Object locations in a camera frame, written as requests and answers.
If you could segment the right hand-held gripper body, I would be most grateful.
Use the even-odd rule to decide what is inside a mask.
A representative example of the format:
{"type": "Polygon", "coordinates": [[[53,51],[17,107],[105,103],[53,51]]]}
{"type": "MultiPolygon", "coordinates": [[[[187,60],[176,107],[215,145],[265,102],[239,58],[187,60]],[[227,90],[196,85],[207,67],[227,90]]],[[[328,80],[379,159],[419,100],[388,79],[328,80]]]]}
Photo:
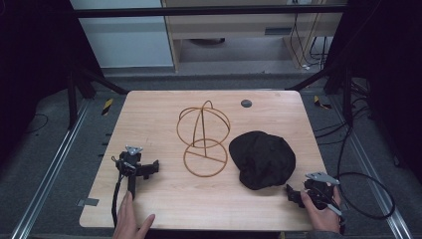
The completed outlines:
{"type": "Polygon", "coordinates": [[[324,172],[313,172],[306,174],[307,180],[304,182],[305,196],[307,199],[303,202],[305,207],[311,203],[308,209],[310,214],[325,209],[331,210],[338,217],[342,216],[338,203],[334,199],[334,187],[339,185],[339,181],[324,172]]]}

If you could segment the black hat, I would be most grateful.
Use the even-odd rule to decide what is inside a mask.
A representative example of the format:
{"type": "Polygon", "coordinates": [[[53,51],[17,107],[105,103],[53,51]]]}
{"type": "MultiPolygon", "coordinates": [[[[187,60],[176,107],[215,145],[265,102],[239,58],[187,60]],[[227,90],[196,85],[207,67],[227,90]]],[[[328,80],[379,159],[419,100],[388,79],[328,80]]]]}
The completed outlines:
{"type": "Polygon", "coordinates": [[[296,155],[280,136],[249,131],[235,137],[229,152],[239,180],[251,190],[285,184],[296,168],[296,155]]]}

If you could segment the black metal stand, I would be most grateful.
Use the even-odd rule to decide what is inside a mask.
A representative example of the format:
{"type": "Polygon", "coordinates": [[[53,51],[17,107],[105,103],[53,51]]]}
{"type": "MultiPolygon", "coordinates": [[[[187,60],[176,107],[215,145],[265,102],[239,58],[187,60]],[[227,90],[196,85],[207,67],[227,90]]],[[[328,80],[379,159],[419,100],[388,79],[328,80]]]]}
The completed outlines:
{"type": "Polygon", "coordinates": [[[69,129],[72,129],[78,120],[77,90],[80,91],[84,99],[92,99],[97,93],[92,82],[99,83],[117,94],[128,94],[128,90],[109,82],[105,77],[84,68],[71,67],[67,76],[69,129]]]}
{"type": "Polygon", "coordinates": [[[339,88],[342,88],[342,115],[346,123],[349,126],[353,126],[351,109],[351,69],[348,64],[335,63],[325,67],[301,83],[287,88],[287,91],[301,91],[323,77],[328,77],[324,86],[324,91],[327,94],[335,94],[339,88]]]}

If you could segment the light wooden desk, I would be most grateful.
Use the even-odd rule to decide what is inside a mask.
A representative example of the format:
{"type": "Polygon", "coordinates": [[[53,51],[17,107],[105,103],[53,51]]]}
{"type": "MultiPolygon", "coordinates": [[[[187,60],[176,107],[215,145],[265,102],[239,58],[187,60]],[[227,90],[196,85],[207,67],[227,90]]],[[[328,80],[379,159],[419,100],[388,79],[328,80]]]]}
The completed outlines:
{"type": "MultiPolygon", "coordinates": [[[[346,0],[160,0],[166,7],[330,5],[346,0]]],[[[164,18],[174,69],[180,69],[181,47],[187,40],[276,37],[288,49],[294,66],[311,63],[310,49],[317,37],[332,37],[340,13],[166,16],[164,18]]]]}

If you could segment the aluminium floor rail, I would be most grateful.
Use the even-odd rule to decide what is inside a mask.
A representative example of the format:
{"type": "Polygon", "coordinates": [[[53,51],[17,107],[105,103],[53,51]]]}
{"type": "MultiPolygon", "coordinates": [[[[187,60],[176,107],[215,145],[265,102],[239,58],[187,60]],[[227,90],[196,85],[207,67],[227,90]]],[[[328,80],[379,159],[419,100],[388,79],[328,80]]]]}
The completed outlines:
{"type": "Polygon", "coordinates": [[[82,105],[78,109],[75,124],[67,130],[59,148],[57,149],[52,162],[50,163],[41,183],[39,184],[25,213],[14,228],[10,239],[27,239],[46,200],[53,184],[65,162],[67,155],[80,131],[86,118],[91,100],[82,100],[82,105]]]}
{"type": "Polygon", "coordinates": [[[362,173],[365,176],[369,177],[369,186],[374,194],[374,197],[378,203],[382,215],[386,216],[388,213],[391,213],[390,216],[386,218],[386,221],[394,234],[396,239],[413,239],[407,224],[405,223],[402,215],[396,207],[395,202],[392,200],[392,196],[387,193],[386,189],[382,189],[377,182],[383,183],[381,177],[378,175],[375,167],[370,162],[370,159],[365,152],[361,141],[358,139],[357,134],[351,130],[346,138],[356,155],[358,164],[362,170],[362,173]]]}

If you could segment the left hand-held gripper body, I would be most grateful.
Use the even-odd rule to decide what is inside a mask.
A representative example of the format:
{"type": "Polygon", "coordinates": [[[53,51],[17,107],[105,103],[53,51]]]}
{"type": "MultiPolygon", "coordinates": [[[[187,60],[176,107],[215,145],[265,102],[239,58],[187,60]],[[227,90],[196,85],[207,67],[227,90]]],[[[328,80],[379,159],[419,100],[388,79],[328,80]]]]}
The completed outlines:
{"type": "Polygon", "coordinates": [[[118,159],[114,157],[112,160],[118,170],[116,191],[119,191],[119,186],[124,177],[128,179],[127,190],[135,197],[136,179],[142,177],[144,167],[140,164],[142,147],[135,147],[127,145],[125,151],[122,151],[118,159]]]}

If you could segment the person's left hand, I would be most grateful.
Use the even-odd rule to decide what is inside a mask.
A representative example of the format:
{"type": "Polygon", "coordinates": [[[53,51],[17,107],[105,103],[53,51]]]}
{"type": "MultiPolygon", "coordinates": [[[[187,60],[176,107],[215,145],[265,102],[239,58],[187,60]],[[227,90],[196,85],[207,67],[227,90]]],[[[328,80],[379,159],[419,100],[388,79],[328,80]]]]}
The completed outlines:
{"type": "Polygon", "coordinates": [[[112,239],[145,239],[154,220],[155,215],[150,214],[140,225],[137,224],[132,194],[128,191],[120,204],[112,239]]]}

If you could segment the black horizontal frame bar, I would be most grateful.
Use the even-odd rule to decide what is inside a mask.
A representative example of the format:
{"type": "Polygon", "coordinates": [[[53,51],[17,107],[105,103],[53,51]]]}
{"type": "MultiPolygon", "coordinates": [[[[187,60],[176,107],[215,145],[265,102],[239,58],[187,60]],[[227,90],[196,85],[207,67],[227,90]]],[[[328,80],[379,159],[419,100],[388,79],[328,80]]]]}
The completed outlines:
{"type": "Polygon", "coordinates": [[[295,14],[295,13],[341,13],[348,5],[251,5],[251,6],[204,6],[130,9],[84,9],[73,10],[70,15],[78,18],[107,17],[156,17],[156,16],[202,16],[243,14],[295,14]]]}

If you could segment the brown wire hat stand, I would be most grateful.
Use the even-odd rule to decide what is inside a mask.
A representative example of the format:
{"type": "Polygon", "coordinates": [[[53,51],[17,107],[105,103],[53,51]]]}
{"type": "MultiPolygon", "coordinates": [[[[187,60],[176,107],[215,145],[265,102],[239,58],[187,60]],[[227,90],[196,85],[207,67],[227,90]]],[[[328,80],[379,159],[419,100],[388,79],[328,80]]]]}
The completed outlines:
{"type": "Polygon", "coordinates": [[[185,168],[197,177],[219,174],[228,163],[224,145],[231,132],[229,118],[206,101],[201,107],[189,107],[178,116],[176,133],[186,145],[183,152],[185,168]]]}

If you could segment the black curtain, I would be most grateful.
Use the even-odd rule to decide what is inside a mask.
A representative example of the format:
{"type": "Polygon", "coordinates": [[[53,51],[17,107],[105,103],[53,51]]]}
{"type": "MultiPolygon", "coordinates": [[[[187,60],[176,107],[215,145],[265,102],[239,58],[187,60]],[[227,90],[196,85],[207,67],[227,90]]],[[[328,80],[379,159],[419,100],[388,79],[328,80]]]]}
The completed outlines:
{"type": "Polygon", "coordinates": [[[63,51],[79,66],[103,72],[71,0],[0,0],[0,168],[10,161],[38,102],[67,87],[63,51]]]}
{"type": "Polygon", "coordinates": [[[422,183],[422,0],[347,0],[327,64],[347,42],[351,72],[369,81],[369,100],[399,160],[422,183]]]}

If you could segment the person's right hand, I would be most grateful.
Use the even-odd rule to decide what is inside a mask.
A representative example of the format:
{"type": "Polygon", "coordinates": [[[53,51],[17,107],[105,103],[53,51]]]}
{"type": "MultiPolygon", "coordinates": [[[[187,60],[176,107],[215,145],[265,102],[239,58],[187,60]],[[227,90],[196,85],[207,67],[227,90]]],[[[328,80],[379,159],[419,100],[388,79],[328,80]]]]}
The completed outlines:
{"type": "Polygon", "coordinates": [[[301,192],[301,198],[315,231],[340,232],[340,218],[334,211],[328,207],[324,210],[317,209],[304,191],[301,192]]]}

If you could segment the white cabinet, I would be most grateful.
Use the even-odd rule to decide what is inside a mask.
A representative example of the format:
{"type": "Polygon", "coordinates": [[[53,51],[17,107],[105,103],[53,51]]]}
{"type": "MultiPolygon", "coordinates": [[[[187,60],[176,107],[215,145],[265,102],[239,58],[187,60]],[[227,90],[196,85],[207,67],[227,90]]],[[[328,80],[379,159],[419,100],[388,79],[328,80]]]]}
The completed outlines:
{"type": "MultiPolygon", "coordinates": [[[[160,8],[160,0],[71,0],[75,10],[160,8]]],[[[102,69],[172,67],[163,17],[81,18],[102,69]]]]}

